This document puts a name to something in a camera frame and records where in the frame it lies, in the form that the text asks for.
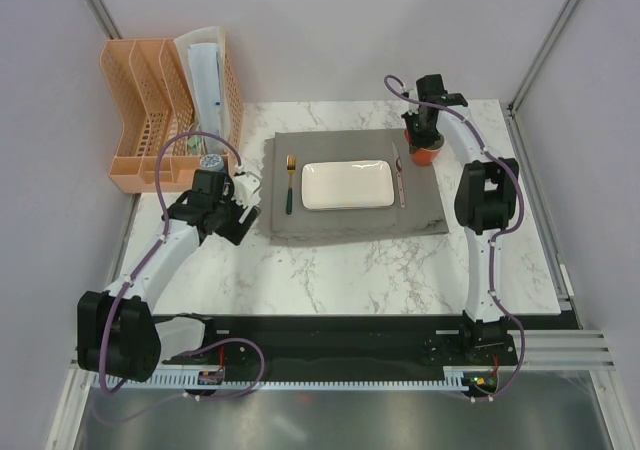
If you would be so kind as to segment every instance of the knife blade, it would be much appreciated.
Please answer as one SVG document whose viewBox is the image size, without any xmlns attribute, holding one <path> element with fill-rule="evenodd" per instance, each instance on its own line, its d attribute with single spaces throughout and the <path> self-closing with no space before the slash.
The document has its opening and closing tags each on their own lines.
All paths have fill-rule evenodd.
<svg viewBox="0 0 640 450">
<path fill-rule="evenodd" d="M 400 161 L 400 154 L 398 153 L 396 144 L 391 142 L 391 146 L 393 147 L 393 158 L 395 159 L 396 180 L 398 181 L 398 193 L 400 194 L 400 208 L 404 208 L 406 202 L 404 200 L 404 186 L 402 185 L 402 162 Z"/>
</svg>

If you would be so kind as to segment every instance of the gray floor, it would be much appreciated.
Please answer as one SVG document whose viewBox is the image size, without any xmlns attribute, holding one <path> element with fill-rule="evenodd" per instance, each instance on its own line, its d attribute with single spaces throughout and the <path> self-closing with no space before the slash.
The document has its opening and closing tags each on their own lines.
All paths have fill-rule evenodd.
<svg viewBox="0 0 640 450">
<path fill-rule="evenodd" d="M 116 419 L 171 393 L 92 390 L 87 408 Z M 263 391 L 225 402 L 178 399 L 115 428 L 88 413 L 78 450 L 612 448 L 586 373 L 523 374 L 490 404 L 435 392 Z"/>
</svg>

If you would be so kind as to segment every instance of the wall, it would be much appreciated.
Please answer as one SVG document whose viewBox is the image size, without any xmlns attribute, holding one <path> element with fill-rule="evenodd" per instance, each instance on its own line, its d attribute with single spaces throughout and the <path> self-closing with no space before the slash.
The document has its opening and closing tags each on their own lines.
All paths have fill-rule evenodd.
<svg viewBox="0 0 640 450">
<path fill-rule="evenodd" d="M 0 0 L 0 448 L 46 441 L 75 305 L 104 287 L 125 197 L 107 177 L 119 117 L 83 0 Z"/>
<path fill-rule="evenodd" d="M 442 73 L 509 100 L 564 0 L 104 0 L 124 37 L 228 29 L 246 101 L 389 99 Z"/>
<path fill-rule="evenodd" d="M 640 416 L 640 0 L 584 0 L 521 111 L 589 327 Z"/>
</svg>

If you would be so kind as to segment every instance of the marble tabletop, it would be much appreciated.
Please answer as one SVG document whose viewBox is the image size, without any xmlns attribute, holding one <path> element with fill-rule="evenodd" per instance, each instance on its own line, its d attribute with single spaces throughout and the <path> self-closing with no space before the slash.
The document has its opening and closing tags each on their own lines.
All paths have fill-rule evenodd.
<svg viewBox="0 0 640 450">
<path fill-rule="evenodd" d="M 513 156 L 498 101 L 471 100 L 469 105 L 492 147 Z M 399 101 L 246 104 L 240 152 L 260 169 L 264 140 L 276 132 L 399 128 L 405 109 Z M 275 244 L 255 225 L 239 247 L 213 235 L 176 272 L 154 313 L 461 314 L 468 255 L 453 201 L 462 166 L 448 145 L 434 166 L 449 234 L 310 248 Z M 176 196 L 165 195 L 169 203 Z M 525 201 L 523 226 L 504 239 L 503 302 L 513 313 L 557 314 L 526 195 Z M 160 215 L 156 195 L 142 195 L 123 268 L 150 242 Z"/>
</svg>

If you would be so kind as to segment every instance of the golden fork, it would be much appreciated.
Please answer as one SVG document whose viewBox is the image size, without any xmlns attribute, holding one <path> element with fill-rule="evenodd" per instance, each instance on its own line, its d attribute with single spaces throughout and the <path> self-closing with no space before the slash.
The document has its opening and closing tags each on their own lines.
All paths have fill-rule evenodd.
<svg viewBox="0 0 640 450">
<path fill-rule="evenodd" d="M 289 172 L 289 191 L 287 192 L 287 215 L 293 211 L 293 174 L 296 171 L 296 157 L 287 155 L 287 172 Z"/>
</svg>

